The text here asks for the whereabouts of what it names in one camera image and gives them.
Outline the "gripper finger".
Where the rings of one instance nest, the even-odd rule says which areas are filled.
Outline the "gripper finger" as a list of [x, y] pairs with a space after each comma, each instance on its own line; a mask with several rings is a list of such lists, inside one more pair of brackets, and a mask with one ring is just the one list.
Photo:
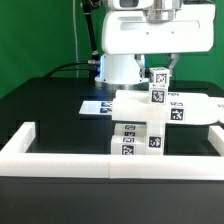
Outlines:
[[169, 53], [168, 54], [168, 69], [170, 71], [170, 75], [173, 75], [173, 69], [179, 60], [178, 53]]
[[148, 78], [150, 76], [150, 70], [145, 66], [145, 56], [141, 54], [135, 54], [134, 58], [140, 68], [140, 77]]

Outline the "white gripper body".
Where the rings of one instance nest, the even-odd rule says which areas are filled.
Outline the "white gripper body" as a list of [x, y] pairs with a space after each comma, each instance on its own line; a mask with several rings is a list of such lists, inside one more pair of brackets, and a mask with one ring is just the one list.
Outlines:
[[143, 11], [112, 11], [104, 18], [102, 49], [107, 54], [209, 51], [214, 18], [213, 4], [184, 5], [167, 22], [150, 22]]

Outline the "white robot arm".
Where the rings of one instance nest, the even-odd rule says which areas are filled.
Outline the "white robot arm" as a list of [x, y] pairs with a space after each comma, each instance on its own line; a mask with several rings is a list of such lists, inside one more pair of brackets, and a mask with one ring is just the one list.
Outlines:
[[102, 0], [100, 74], [106, 88], [147, 81], [145, 57], [166, 54], [173, 69], [181, 53], [207, 52], [214, 42], [215, 4], [207, 0]]

